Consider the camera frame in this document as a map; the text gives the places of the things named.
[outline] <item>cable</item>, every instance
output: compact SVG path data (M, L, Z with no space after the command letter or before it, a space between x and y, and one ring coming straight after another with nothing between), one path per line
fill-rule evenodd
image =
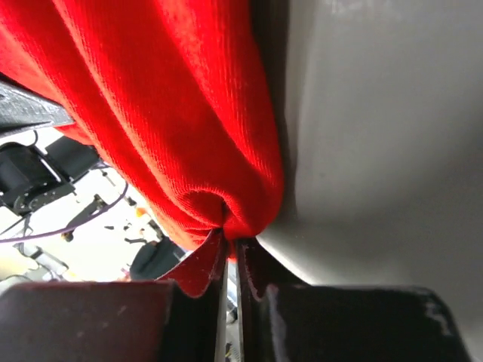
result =
M37 130L33 130L33 134L35 134L35 139L34 139L33 143L30 145L30 147L35 146L38 142L38 132L37 132Z
M96 219L97 217L101 216L103 213L106 213L107 211L111 210L115 205L117 205L118 202L120 202L120 200L122 200L126 196L126 193L128 192L128 188L129 188L129 184L126 182L124 190L122 190L122 193L119 195L118 198L116 198L116 200L114 202L112 202L111 204L104 207L98 213L95 213L94 215L90 215L83 222L80 222L77 225L72 225L72 226L69 226L69 227L66 227L66 228L54 230L52 232L44 232L42 234L29 235L29 236L25 236L25 237L21 237L21 238L0 239L0 244L16 244L16 243L22 243L24 241L35 240L35 239L40 239L40 238L46 238L48 236L63 234L64 232L73 232L78 227L87 224L88 222L90 222L90 221Z

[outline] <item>gray plastic surface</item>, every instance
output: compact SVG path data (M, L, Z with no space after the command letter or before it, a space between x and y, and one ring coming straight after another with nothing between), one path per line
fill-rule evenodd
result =
M288 187L260 241L312 283L433 289L483 360L482 18L479 0L289 2L285 94L267 71Z

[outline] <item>red cloth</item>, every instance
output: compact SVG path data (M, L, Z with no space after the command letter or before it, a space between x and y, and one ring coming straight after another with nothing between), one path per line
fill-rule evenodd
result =
M256 235L283 174L248 0L0 2L0 72L61 103L174 241Z

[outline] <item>ribbed knit fabric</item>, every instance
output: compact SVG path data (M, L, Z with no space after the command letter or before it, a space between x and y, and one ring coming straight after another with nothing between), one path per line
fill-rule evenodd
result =
M248 0L0 2L0 72L66 107L173 241L253 236L283 174Z

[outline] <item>dark plastic part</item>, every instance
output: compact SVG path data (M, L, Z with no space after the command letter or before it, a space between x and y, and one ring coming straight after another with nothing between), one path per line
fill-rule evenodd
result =
M0 74L0 138L26 130L72 123L74 121L61 105Z
M96 150L68 137L61 137L46 148L49 161L69 181L83 177L100 160Z
M18 216L34 212L74 190L43 162L44 155L34 146L6 143L0 147L0 201Z
M237 255L247 362L471 361L430 290L292 284L258 243L238 243Z

